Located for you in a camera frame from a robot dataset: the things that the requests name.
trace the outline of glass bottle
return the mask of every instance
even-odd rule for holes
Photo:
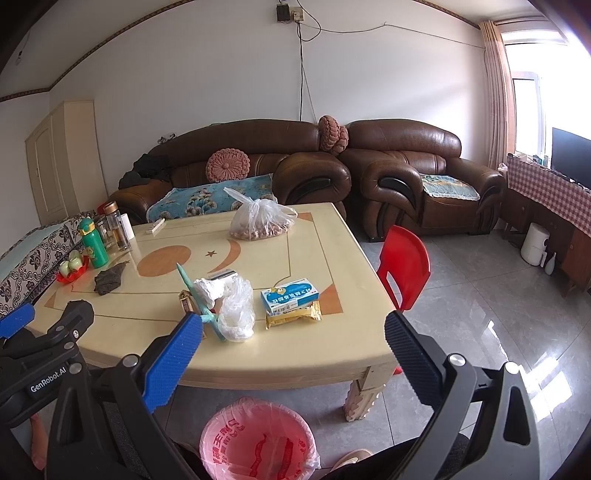
[[[109,229],[111,229],[111,233],[117,242],[117,247],[121,251],[129,250],[131,243],[129,242],[127,235],[125,235],[125,229],[123,227],[123,221],[121,220],[119,207],[117,207],[117,202],[109,202],[103,208],[107,217]]]

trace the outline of curtain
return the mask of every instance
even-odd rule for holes
[[[501,32],[491,21],[478,25],[484,36],[484,65],[488,80],[488,166],[496,170],[508,153],[515,152],[515,98],[513,79]]]

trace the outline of round knitted cushion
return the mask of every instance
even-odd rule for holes
[[[347,127],[341,126],[339,139],[336,141],[335,146],[330,149],[330,153],[336,157],[345,148],[347,148],[347,145],[349,145],[349,131],[347,130]]]
[[[320,130],[320,149],[330,151],[339,139],[339,124],[330,115],[325,115],[318,122]]]
[[[212,183],[245,179],[251,169],[251,161],[242,150],[223,148],[215,152],[205,166],[205,175]]]

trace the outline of orange crescent moon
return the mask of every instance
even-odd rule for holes
[[[220,263],[216,268],[210,270],[207,273],[216,272],[218,270],[222,270],[222,269],[226,268],[228,265],[235,262],[236,259],[240,256],[240,251],[241,251],[240,244],[238,242],[236,242],[235,240],[230,240],[230,239],[227,239],[227,240],[230,243],[230,251],[228,252],[228,256],[226,258],[224,258],[222,263]]]

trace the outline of shoe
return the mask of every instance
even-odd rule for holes
[[[338,462],[336,462],[335,466],[332,467],[331,472],[334,472],[337,468],[340,468],[345,465],[350,465],[351,463],[357,463],[361,460],[365,460],[373,455],[372,452],[365,448],[360,448],[358,450],[353,450],[353,452],[348,453],[343,458],[341,458]]]

